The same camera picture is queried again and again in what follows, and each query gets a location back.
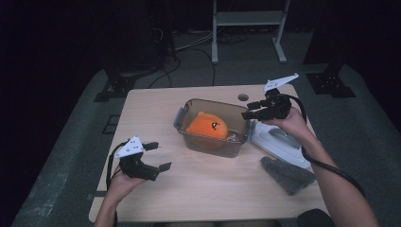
metal shelf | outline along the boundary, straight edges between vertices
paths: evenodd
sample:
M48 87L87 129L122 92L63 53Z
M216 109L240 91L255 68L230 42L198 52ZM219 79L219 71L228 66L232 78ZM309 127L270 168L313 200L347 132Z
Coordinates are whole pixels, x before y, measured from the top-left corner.
M213 3L213 40L212 63L218 63L218 26L269 26L278 25L277 37L272 39L277 56L281 63L287 62L280 45L286 23L290 0L286 0L283 10L272 11L232 11L218 12L217 0Z
M283 11L218 12L217 26L280 25Z

table top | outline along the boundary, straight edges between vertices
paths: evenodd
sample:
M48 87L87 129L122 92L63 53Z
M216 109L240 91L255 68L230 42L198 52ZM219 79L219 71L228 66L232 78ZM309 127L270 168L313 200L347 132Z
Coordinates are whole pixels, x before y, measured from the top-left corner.
M142 143L158 142L146 151L142 161L150 166L172 162L155 182L136 187L117 208L119 221L177 222L296 218L306 210L327 212L315 182L295 196L263 169L260 159L270 156L252 143L241 146L235 158L219 157L191 150L173 127L178 110L192 98L245 106L265 99L261 85L215 86L132 90L124 105L110 152L134 135ZM282 94L297 96L292 85L279 88ZM240 101L245 94L248 101ZM97 191L106 191L107 161ZM113 169L118 165L114 159ZM89 220L95 221L103 197L95 197Z

orange object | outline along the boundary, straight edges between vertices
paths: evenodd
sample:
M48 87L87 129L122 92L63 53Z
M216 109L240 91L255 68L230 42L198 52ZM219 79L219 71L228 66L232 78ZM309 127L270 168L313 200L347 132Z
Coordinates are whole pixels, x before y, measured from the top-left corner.
M229 134L226 123L220 117L205 112L199 112L188 128L186 128L186 131L224 140L227 139ZM207 148L218 148L222 145L219 142L209 142L206 140L200 140L198 144Z

gray carpet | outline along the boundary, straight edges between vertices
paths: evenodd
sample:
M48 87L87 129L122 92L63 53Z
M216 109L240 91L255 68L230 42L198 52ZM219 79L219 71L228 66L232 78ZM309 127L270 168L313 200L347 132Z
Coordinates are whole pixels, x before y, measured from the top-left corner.
M272 34L240 36L238 44L219 46L219 63L214 68L208 56L210 43L177 54L180 66L170 79L162 77L151 88L214 85L262 84L298 73L291 82L303 101L311 124L333 159L355 177L365 189L381 226L401 223L401 136L363 78L344 66L340 77L357 97L332 98L315 95L305 74L321 72L326 65L302 65L311 33L285 33L282 40L288 58L278 61ZM196 41L200 36L177 35L176 46ZM168 58L165 70L178 62ZM137 80L134 89L147 89L165 72ZM92 226L88 219L92 197L113 140L103 133L109 117L120 114L124 98L94 102L107 81L104 71L94 75L66 123L41 175L18 214L13 226ZM280 220L284 227L297 226L295 219ZM121 226L151 226L150 223Z

dark background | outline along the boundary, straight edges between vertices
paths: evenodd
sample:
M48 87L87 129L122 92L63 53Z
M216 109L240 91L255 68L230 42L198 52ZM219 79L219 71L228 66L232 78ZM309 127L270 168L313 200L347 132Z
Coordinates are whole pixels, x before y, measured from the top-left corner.
M266 2L219 0L218 7L283 6ZM287 32L315 29L305 63L340 56L398 129L400 9L399 1L292 0L286 23ZM165 10L165 1L1 2L1 226L13 221L92 76L106 67L134 71L163 63L152 28L166 29ZM211 29L211 0L171 0L171 12L173 30Z

